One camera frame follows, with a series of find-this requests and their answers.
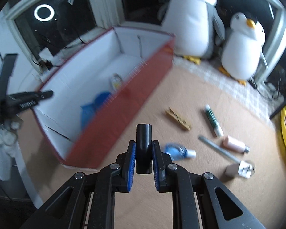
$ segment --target screw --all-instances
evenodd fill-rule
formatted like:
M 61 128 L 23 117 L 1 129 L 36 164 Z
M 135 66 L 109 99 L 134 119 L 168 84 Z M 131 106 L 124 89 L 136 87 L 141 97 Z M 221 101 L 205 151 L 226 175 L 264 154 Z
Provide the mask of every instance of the screw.
M 110 169 L 119 169 L 120 165 L 119 164 L 111 164 Z
M 214 178 L 214 175 L 210 172 L 207 172 L 204 174 L 204 178 L 208 180 L 212 180 Z
M 168 165 L 168 168 L 171 169 L 171 170 L 176 170 L 177 167 L 178 167 L 177 164 L 169 164 Z
M 77 172 L 74 175 L 75 179 L 82 179 L 84 177 L 84 173 L 83 172 Z

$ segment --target large penguin plush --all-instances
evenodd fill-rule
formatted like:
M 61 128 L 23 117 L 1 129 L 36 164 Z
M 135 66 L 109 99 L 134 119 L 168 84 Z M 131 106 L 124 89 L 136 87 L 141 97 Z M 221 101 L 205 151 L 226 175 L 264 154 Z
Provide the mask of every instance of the large penguin plush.
M 217 0 L 170 0 L 162 30 L 176 35 L 175 54 L 200 64 L 209 59 L 216 44 L 225 39 L 225 28 L 217 14 Z
M 230 28 L 219 70 L 245 85 L 256 72 L 260 59 L 267 66 L 262 51 L 265 32 L 261 23 L 246 18 L 243 13 L 232 16 Z

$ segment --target green marker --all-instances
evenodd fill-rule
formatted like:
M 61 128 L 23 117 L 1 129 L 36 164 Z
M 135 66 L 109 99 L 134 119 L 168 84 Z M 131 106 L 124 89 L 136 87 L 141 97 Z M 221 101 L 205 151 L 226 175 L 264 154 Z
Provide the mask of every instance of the green marker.
M 216 136 L 222 137 L 223 131 L 209 105 L 206 105 L 204 112 L 206 113 L 206 116 L 208 117 L 208 120 L 211 123 L 211 126 L 213 127 Z

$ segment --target cardboard box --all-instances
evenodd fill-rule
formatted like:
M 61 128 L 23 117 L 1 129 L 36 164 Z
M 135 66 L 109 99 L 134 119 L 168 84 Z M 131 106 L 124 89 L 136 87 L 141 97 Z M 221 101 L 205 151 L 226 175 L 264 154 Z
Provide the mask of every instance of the cardboard box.
M 121 133 L 172 66 L 174 37 L 116 27 L 65 62 L 41 88 L 54 97 L 34 108 L 40 129 L 65 164 L 97 168 Z M 124 83 L 113 93 L 110 78 Z M 84 131 L 81 106 L 101 92 L 112 95 Z

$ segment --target white cloth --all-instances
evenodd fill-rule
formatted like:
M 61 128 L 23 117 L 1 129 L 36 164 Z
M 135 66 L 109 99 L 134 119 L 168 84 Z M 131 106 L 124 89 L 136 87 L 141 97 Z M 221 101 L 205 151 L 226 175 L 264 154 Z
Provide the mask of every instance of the white cloth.
M 0 126 L 0 180 L 11 178 L 12 158 L 16 153 L 17 135 Z

